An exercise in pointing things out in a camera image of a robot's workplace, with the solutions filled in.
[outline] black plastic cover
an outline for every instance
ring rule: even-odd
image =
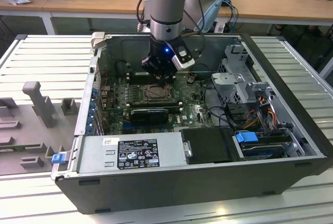
[[[239,156],[229,128],[182,129],[183,142],[189,142],[189,164],[237,162]]]

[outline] motherboard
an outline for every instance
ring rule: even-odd
[[[203,80],[179,74],[173,84],[142,84],[127,77],[105,87],[107,135],[179,131],[213,127],[203,105]]]

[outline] blue connector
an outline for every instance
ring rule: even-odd
[[[236,138],[238,142],[258,142],[258,137],[254,132],[240,132]]]
[[[92,124],[93,123],[93,118],[92,117],[87,117],[87,123]]]
[[[90,109],[94,109],[94,108],[96,108],[96,103],[94,103],[94,102],[90,102],[90,104],[89,104],[89,108],[90,108]]]
[[[66,163],[66,154],[54,154],[52,156],[52,160],[51,162],[53,164],[57,164],[57,163]]]
[[[92,89],[92,98],[97,98],[98,96],[98,90],[96,88]]]
[[[88,110],[88,115],[94,116],[95,115],[95,111],[93,109],[89,109]]]
[[[93,132],[93,127],[89,124],[89,125],[86,125],[85,126],[85,132],[87,133],[87,134],[90,134],[90,133],[92,133]]]

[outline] desk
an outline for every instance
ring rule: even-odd
[[[32,0],[26,5],[0,3],[0,15],[39,16],[48,34],[56,34],[52,17],[135,19],[138,0]],[[327,0],[232,0],[239,11],[238,22],[331,25],[333,2]],[[221,8],[218,21],[230,17]]]
[[[238,22],[301,25],[331,25],[333,3],[328,0],[232,0],[239,11]],[[229,17],[222,8],[219,18]]]

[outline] warning label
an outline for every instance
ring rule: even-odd
[[[159,167],[156,139],[118,142],[118,169]]]

